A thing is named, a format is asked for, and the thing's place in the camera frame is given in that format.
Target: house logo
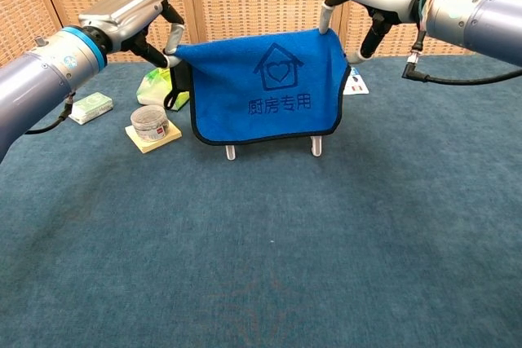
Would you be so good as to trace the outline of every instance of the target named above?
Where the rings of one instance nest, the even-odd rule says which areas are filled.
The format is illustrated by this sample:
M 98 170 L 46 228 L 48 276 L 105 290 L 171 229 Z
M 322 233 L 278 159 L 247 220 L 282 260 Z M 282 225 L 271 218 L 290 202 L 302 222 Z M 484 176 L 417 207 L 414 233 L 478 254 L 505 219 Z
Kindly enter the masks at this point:
M 304 63 L 280 45 L 273 43 L 254 69 L 263 81 L 264 90 L 296 87 L 298 70 Z

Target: blue towel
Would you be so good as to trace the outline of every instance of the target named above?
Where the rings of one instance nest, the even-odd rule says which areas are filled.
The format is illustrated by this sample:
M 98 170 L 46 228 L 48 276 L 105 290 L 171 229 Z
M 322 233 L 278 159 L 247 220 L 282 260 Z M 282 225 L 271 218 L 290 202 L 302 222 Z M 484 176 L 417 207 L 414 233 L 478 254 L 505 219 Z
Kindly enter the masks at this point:
M 182 45 L 192 68 L 191 118 L 204 143 L 331 134 L 350 73 L 337 34 L 318 29 Z

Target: acrylic stand leg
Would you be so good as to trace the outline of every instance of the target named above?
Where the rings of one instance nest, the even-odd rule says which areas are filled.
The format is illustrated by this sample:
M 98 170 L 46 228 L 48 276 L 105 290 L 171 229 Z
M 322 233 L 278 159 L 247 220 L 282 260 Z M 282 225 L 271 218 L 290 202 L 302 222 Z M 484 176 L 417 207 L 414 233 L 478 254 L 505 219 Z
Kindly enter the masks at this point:
M 312 155 L 313 156 L 321 156 L 322 153 L 322 136 L 312 136 Z
M 234 146 L 225 146 L 225 149 L 227 150 L 227 159 L 229 161 L 236 159 L 236 149 Z

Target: plastic bag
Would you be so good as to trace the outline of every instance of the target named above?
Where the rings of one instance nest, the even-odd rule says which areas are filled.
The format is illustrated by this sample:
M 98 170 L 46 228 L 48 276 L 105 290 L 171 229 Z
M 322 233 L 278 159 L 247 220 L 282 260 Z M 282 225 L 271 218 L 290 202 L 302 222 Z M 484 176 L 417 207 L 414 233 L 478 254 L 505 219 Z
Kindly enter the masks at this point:
M 149 72 L 138 87 L 136 98 L 142 105 L 160 105 L 163 108 L 165 97 L 172 91 L 172 82 L 170 81 L 169 68 L 155 68 Z M 188 91 L 179 93 L 174 105 L 173 111 L 179 111 L 189 99 Z

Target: wooden coaster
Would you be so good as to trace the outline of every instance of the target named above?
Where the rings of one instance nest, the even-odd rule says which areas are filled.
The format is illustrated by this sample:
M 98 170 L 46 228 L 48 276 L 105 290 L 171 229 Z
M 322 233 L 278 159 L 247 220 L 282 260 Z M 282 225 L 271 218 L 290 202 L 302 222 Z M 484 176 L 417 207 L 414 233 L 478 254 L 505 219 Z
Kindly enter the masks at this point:
M 146 142 L 142 140 L 134 129 L 134 126 L 127 126 L 125 128 L 125 132 L 130 137 L 130 139 L 134 142 L 137 148 L 145 154 L 149 151 L 152 151 L 158 147 L 161 147 L 172 140 L 179 139 L 181 137 L 181 131 L 169 121 L 169 129 L 163 139 L 156 140 L 154 142 Z

